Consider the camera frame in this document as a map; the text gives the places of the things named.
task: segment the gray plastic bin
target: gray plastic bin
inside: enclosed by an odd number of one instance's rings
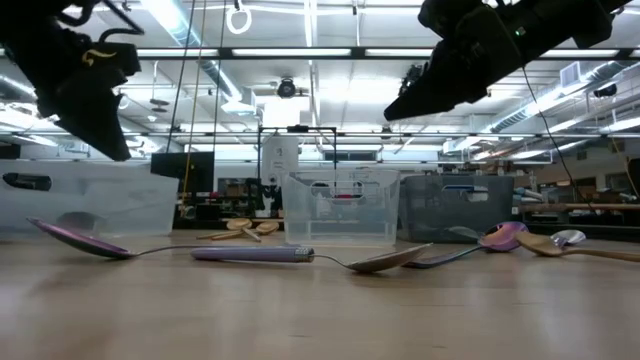
[[[411,176],[400,186],[398,238],[473,243],[448,229],[478,232],[511,218],[514,180],[508,176]]]

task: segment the metal spoon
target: metal spoon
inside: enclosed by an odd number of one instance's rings
[[[344,263],[333,256],[315,254],[313,248],[309,247],[201,248],[191,251],[191,256],[196,260],[279,263],[310,263],[315,258],[324,258],[334,261],[349,270],[370,274],[402,266],[422,255],[429,246],[431,244],[351,263]]]
[[[487,231],[486,235],[482,235],[464,227],[450,228],[449,231],[463,236],[476,238],[478,240],[478,245],[453,253],[411,261],[405,264],[404,267],[413,269],[431,269],[448,264],[462,258],[463,256],[482,249],[492,250],[495,252],[509,252],[519,246],[518,242],[515,240],[515,234],[520,231],[527,231],[527,226],[519,222],[506,222],[496,225],[494,228]]]
[[[116,260],[128,260],[141,255],[147,255],[159,251],[166,250],[174,250],[174,249],[197,249],[197,248],[211,248],[208,245],[174,245],[174,246],[165,246],[157,249],[143,251],[141,253],[134,253],[127,249],[123,249],[121,247],[111,245],[102,240],[98,240],[93,237],[84,236],[73,231],[69,231],[63,229],[61,227],[47,224],[44,221],[27,218],[27,220],[35,225],[38,229],[44,231],[45,233],[51,235],[57,240],[62,241],[63,243],[74,247],[82,252],[106,257],[109,259]]]
[[[587,239],[587,236],[578,230],[564,230],[551,235],[551,240],[557,247],[576,245]]]

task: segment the robotic arm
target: robotic arm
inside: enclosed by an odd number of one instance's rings
[[[388,121],[474,103],[487,88],[573,38],[578,48],[608,39],[614,15],[630,0],[425,0],[420,23],[442,37],[425,72],[386,110]]]
[[[0,12],[0,44],[35,87],[40,115],[58,115],[56,125],[116,161],[130,158],[113,88],[140,71],[136,47],[107,42],[113,34],[144,31],[111,1],[103,2],[131,28],[110,29],[97,42],[62,28],[85,24],[100,0],[11,1]],[[62,11],[75,5],[79,18]]]

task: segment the spoon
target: spoon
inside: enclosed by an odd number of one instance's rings
[[[227,221],[227,229],[231,230],[222,234],[209,234],[196,237],[197,240],[227,240],[236,238],[244,232],[245,228],[250,228],[253,223],[249,219],[239,218]]]
[[[578,230],[563,230],[551,235],[551,240],[553,240],[559,248],[576,245],[586,239],[587,236],[582,231]]]
[[[278,231],[280,229],[280,224],[278,224],[275,221],[267,221],[267,222],[263,222],[262,224],[258,225],[256,227],[256,232],[254,232],[253,230],[249,229],[249,228],[243,228],[242,231],[251,236],[254,240],[256,240],[257,242],[262,242],[262,238],[260,236],[267,236],[267,235],[271,235],[274,232]]]
[[[516,234],[516,240],[523,248],[540,256],[562,257],[567,255],[591,255],[609,259],[640,262],[640,254],[592,250],[592,249],[565,249],[558,247],[549,236],[535,235],[520,232]]]
[[[84,236],[55,225],[47,224],[44,221],[38,219],[27,218],[27,220],[35,225],[38,229],[44,231],[55,239],[60,240],[71,247],[74,247],[85,253],[115,260],[128,260],[138,256],[166,250],[211,248],[211,246],[207,245],[174,245],[151,249],[140,253],[134,253],[127,249],[111,245],[96,238]]]
[[[491,230],[487,231],[486,235],[481,235],[464,227],[453,227],[449,230],[460,235],[476,238],[478,240],[478,245],[458,252],[434,256],[427,259],[418,259],[405,264],[404,267],[413,269],[431,269],[458,260],[463,256],[482,249],[495,252],[509,252],[519,246],[518,242],[515,240],[515,234],[520,231],[528,231],[527,226],[519,222],[505,222],[498,224]]]
[[[280,263],[310,263],[315,258],[332,260],[339,265],[355,272],[370,274],[402,266],[422,255],[431,244],[422,245],[404,251],[393,252],[366,260],[344,263],[339,259],[315,254],[309,247],[254,247],[254,248],[229,248],[196,249],[191,251],[191,256],[196,260],[208,261],[261,261]]]

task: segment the purple handle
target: purple handle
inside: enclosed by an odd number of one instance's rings
[[[203,248],[191,251],[196,260],[300,263],[313,261],[313,249],[299,246]]]

